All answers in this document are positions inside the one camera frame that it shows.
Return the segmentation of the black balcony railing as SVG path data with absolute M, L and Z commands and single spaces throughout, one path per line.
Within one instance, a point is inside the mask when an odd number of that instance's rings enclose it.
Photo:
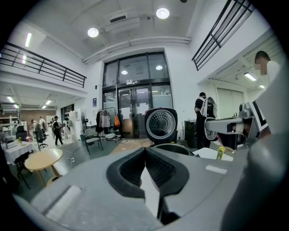
M 68 67 L 12 43 L 0 50 L 0 65 L 37 73 L 77 87 L 84 87 L 86 77 Z
M 249 0 L 227 0 L 192 61 L 200 70 L 231 38 L 252 14 L 255 7 Z

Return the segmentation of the glass entrance door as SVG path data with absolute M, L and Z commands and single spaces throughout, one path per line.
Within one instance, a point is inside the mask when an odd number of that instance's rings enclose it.
M 145 113 L 149 109 L 173 108 L 168 63 L 164 52 L 116 59 L 104 64 L 102 108 L 111 122 L 119 118 L 124 138 L 144 139 Z

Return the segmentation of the clothes rack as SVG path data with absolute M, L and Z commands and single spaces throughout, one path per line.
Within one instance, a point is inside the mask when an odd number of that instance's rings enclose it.
M 118 116 L 117 111 L 114 107 L 99 109 L 96 115 L 96 132 L 100 135 L 101 139 L 104 134 L 120 133 L 120 126 L 114 126 L 114 117 Z

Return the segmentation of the black washing machine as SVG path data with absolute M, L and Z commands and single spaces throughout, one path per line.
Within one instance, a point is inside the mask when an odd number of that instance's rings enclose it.
M 189 148 L 197 148 L 196 120 L 186 120 L 184 123 L 184 140 Z

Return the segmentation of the flattened cardboard sheets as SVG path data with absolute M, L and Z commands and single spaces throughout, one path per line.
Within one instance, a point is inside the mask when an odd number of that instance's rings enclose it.
M 149 139 L 122 139 L 121 142 L 114 148 L 111 154 L 127 151 L 136 148 L 147 148 L 154 143 Z

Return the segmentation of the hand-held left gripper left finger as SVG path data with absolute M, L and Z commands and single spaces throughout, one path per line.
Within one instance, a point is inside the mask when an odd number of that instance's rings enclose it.
M 45 231 L 156 231 L 163 225 L 144 199 L 128 198 L 109 184 L 106 172 L 129 151 L 86 161 L 41 191 L 30 217 Z

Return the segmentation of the grey chair with black frame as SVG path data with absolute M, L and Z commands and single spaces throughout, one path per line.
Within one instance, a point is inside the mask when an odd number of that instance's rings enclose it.
M 98 143 L 98 147 L 103 150 L 103 146 L 101 143 L 100 135 L 94 131 L 92 128 L 87 128 L 84 132 L 84 141 L 87 148 L 89 155 L 91 155 L 90 150 L 88 148 L 89 145 L 93 144 L 94 142 Z

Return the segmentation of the ceiling air conditioner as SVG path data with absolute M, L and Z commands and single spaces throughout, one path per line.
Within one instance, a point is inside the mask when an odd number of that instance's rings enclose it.
M 126 15 L 115 18 L 117 21 L 110 23 L 104 28 L 105 32 L 110 32 L 112 34 L 129 31 L 140 27 L 140 18 L 123 18 Z

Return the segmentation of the white bag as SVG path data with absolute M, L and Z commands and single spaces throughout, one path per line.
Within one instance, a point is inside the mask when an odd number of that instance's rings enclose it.
M 112 141 L 117 141 L 121 139 L 121 135 L 115 134 L 115 133 L 110 133 L 110 134 L 104 134 L 102 136 L 105 140 L 112 140 Z

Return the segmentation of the dark metal pot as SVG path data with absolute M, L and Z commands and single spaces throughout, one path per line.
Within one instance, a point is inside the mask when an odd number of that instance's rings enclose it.
M 188 156 L 191 155 L 191 152 L 190 152 L 189 149 L 187 149 L 186 147 L 184 147 L 182 145 L 175 144 L 175 143 L 158 144 L 158 145 L 154 145 L 154 148 L 159 148 L 159 149 L 162 149 L 162 150 L 175 152 L 175 153 L 188 155 Z

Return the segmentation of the maroon rice cooker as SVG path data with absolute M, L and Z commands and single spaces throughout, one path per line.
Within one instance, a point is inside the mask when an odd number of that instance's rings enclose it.
M 177 112 L 171 108 L 154 108 L 145 113 L 144 124 L 147 137 L 154 145 L 177 144 Z

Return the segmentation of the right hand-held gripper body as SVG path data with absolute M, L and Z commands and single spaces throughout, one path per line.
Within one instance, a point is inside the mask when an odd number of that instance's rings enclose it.
M 281 69 L 269 87 L 248 102 L 252 118 L 244 120 L 247 132 L 244 144 L 249 147 L 269 135 L 289 136 L 289 70 Z

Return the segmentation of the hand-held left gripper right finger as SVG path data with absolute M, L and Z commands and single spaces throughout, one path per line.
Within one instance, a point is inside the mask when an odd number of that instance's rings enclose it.
M 194 156 L 160 148 L 153 149 L 182 163 L 189 171 L 189 179 L 183 189 L 178 194 L 167 196 L 164 199 L 168 211 L 180 217 L 196 208 L 213 191 L 227 173 L 230 162 L 233 161 L 233 157 L 227 154 L 224 154 L 221 160 L 217 160 L 217 151 L 209 148 L 195 151 Z

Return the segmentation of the table with white cloth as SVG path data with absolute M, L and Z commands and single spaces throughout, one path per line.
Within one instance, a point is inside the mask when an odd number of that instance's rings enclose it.
M 16 145 L 11 148 L 7 148 L 5 143 L 1 144 L 8 165 L 15 165 L 15 160 L 27 152 L 36 152 L 35 145 L 31 142 L 22 141 L 21 143 L 15 142 L 15 144 Z

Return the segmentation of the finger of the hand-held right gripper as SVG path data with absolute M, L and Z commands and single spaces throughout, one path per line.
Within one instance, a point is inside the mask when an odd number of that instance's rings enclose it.
M 207 118 L 205 121 L 206 130 L 221 134 L 233 134 L 233 133 L 242 134 L 243 127 L 244 121 L 242 118 L 239 117 L 227 119 Z

